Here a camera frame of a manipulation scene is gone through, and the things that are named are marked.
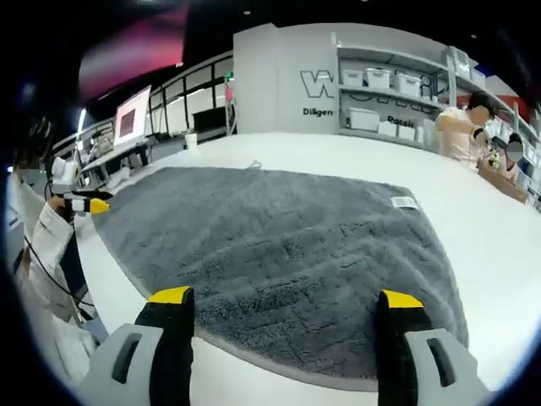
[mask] white table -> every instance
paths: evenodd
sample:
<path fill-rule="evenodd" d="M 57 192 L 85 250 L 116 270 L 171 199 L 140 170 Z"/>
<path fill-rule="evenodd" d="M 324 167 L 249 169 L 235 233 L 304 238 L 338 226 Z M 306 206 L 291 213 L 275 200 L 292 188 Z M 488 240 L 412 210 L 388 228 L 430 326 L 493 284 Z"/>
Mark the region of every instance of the white table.
<path fill-rule="evenodd" d="M 234 135 L 181 151 L 143 168 L 246 168 L 386 182 L 418 198 L 453 265 L 478 373 L 492 389 L 517 367 L 541 315 L 541 216 L 501 194 L 457 162 L 426 151 L 335 135 Z M 81 263 L 109 332 L 133 322 L 145 298 L 108 254 L 90 219 L 77 222 Z M 250 365 L 196 338 L 194 404 L 376 405 L 373 393 L 314 387 Z"/>
<path fill-rule="evenodd" d="M 106 164 L 113 159 L 118 159 L 133 154 L 139 154 L 139 156 L 141 157 L 141 163 L 143 164 L 143 166 L 146 166 L 148 165 L 148 159 L 146 157 L 146 147 L 148 145 L 148 142 L 148 140 L 140 140 L 137 142 L 127 142 L 125 144 L 117 145 L 108 153 L 100 156 L 95 161 L 92 161 L 91 163 L 83 167 L 81 169 L 81 174 L 89 173 L 91 182 L 94 186 L 97 187 L 98 182 L 95 170 L 99 168 L 106 182 L 108 182 L 109 173 L 107 173 Z"/>

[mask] monitor screen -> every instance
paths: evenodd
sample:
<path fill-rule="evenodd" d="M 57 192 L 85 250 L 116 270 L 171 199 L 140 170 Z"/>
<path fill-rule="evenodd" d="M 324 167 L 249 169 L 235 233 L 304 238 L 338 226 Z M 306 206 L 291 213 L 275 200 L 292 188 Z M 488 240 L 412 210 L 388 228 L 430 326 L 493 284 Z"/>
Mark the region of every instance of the monitor screen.
<path fill-rule="evenodd" d="M 142 137 L 149 106 L 150 86 L 131 97 L 117 109 L 114 145 Z"/>
<path fill-rule="evenodd" d="M 79 68 L 79 98 L 89 102 L 133 78 L 183 61 L 188 4 L 142 19 L 91 48 Z"/>

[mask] fluffy gray towel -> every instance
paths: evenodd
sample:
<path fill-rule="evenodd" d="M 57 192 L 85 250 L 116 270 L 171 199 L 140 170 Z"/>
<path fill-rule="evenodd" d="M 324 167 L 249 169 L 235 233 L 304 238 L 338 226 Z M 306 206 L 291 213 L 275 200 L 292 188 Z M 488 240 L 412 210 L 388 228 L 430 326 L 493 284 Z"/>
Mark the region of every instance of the fluffy gray towel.
<path fill-rule="evenodd" d="M 383 288 L 423 301 L 434 325 L 467 345 L 445 251 L 423 212 L 395 208 L 395 196 L 411 193 L 301 173 L 167 168 L 122 190 L 95 222 L 147 292 L 194 286 L 204 339 L 283 375 L 355 390 L 375 378 Z"/>

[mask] gray gripper part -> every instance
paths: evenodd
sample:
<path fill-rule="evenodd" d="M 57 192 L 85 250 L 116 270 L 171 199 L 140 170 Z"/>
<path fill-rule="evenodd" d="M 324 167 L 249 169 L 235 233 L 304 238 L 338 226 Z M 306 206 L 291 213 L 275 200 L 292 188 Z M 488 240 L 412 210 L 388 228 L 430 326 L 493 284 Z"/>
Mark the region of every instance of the gray gripper part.
<path fill-rule="evenodd" d="M 92 355 L 76 392 L 90 406 L 150 406 L 150 371 L 163 330 L 125 324 Z"/>
<path fill-rule="evenodd" d="M 418 406 L 478 406 L 489 399 L 490 391 L 477 376 L 477 360 L 447 330 L 407 332 L 405 337 L 417 374 Z"/>

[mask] cardboard box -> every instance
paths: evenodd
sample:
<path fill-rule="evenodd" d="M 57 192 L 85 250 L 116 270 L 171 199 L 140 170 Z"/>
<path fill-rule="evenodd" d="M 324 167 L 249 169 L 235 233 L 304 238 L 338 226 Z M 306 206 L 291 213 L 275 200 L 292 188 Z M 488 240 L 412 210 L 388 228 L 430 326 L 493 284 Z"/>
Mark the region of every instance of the cardboard box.
<path fill-rule="evenodd" d="M 520 189 L 514 183 L 502 177 L 496 169 L 488 164 L 479 165 L 479 175 L 504 195 L 508 195 L 521 203 L 526 203 L 527 191 Z"/>

